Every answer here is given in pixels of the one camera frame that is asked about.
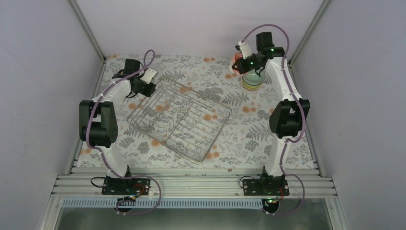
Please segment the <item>red patterned white bowl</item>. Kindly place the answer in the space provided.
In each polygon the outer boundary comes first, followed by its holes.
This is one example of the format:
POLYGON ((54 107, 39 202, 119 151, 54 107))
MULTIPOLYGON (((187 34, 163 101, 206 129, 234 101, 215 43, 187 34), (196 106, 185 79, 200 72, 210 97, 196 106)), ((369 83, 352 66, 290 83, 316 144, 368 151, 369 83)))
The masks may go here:
POLYGON ((243 55, 241 53, 239 53, 239 52, 235 53, 231 57, 231 62, 230 62, 230 65, 229 65, 229 69, 230 69, 231 72, 233 72, 235 74, 239 74, 239 72, 237 70, 233 69, 233 65, 237 62, 237 60, 239 58, 242 58, 242 57, 243 57, 243 55))

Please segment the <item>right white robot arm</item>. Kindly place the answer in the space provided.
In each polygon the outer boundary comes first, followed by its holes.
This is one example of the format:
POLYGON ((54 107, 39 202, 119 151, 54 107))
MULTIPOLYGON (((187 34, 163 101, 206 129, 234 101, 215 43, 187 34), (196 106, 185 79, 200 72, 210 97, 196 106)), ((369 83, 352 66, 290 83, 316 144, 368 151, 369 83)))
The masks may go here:
POLYGON ((273 136, 271 153, 258 180, 260 191, 271 195, 287 186, 283 168, 285 155, 291 144, 303 137, 310 102, 303 99, 294 86, 286 62, 286 49, 274 45, 270 32, 256 35, 256 53, 245 40, 237 43, 236 50, 239 54, 234 56, 230 68, 241 75, 242 87, 256 91, 268 77, 279 100, 269 118, 273 136))

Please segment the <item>yellow green bowl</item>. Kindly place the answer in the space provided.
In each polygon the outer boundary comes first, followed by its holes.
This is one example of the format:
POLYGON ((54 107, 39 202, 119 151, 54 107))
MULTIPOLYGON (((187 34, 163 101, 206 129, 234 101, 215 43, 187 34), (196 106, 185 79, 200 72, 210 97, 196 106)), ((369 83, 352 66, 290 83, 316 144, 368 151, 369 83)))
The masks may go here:
POLYGON ((244 83, 241 83, 241 85, 242 85, 242 86, 245 86, 245 87, 247 87, 247 88, 258 88, 258 87, 261 87, 261 86, 262 86, 262 84, 258 84, 258 85, 252 86, 252 85, 245 85, 244 83))

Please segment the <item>wire dish rack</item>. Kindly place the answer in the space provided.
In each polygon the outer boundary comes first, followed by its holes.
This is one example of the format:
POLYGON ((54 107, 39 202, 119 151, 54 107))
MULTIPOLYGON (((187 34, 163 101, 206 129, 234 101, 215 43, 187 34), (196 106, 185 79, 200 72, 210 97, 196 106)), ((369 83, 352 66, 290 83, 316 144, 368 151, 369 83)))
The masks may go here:
POLYGON ((195 164, 212 150, 232 109, 174 80, 156 82, 127 117, 129 125, 195 164))

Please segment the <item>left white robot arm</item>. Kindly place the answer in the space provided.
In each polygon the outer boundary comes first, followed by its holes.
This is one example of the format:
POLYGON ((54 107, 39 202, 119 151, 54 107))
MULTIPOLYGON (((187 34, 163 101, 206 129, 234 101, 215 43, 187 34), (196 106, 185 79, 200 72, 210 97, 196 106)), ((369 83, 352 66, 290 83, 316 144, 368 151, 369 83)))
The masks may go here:
POLYGON ((116 144, 119 127, 115 105, 138 94, 151 97, 156 90, 152 81, 156 74, 148 65, 126 59, 124 68, 112 76, 111 84, 101 94, 79 104, 79 137, 88 148, 101 154, 108 169, 106 175, 116 178, 114 187, 121 194, 129 193, 134 182, 116 144))

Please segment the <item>pale green bowl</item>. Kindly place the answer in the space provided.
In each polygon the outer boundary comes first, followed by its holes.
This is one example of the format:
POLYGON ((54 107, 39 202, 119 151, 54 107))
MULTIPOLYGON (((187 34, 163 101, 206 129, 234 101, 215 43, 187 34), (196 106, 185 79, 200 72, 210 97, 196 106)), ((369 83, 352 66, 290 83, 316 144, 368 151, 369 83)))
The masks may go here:
POLYGON ((264 81, 265 79, 265 74, 261 71, 255 71, 254 69, 244 73, 242 75, 242 79, 245 79, 247 81, 251 81, 251 82, 260 82, 260 81, 264 81))
POLYGON ((260 81, 260 82, 251 82, 251 81, 242 79, 242 80, 241 80, 241 83, 244 83, 245 85, 252 85, 252 86, 254 86, 254 85, 262 84, 263 82, 262 82, 262 81, 260 81))

